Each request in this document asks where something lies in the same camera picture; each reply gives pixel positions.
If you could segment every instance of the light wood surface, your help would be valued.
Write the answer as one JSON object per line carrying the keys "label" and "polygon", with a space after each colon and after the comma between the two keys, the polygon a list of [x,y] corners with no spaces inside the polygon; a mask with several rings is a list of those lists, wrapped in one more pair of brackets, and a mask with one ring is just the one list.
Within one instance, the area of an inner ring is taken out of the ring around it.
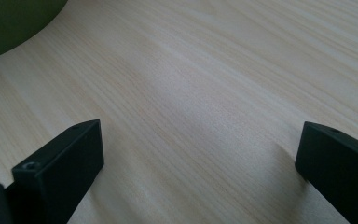
{"label": "light wood surface", "polygon": [[294,160],[305,120],[358,138],[358,0],[69,0],[0,56],[0,182],[89,119],[70,223],[347,223]]}

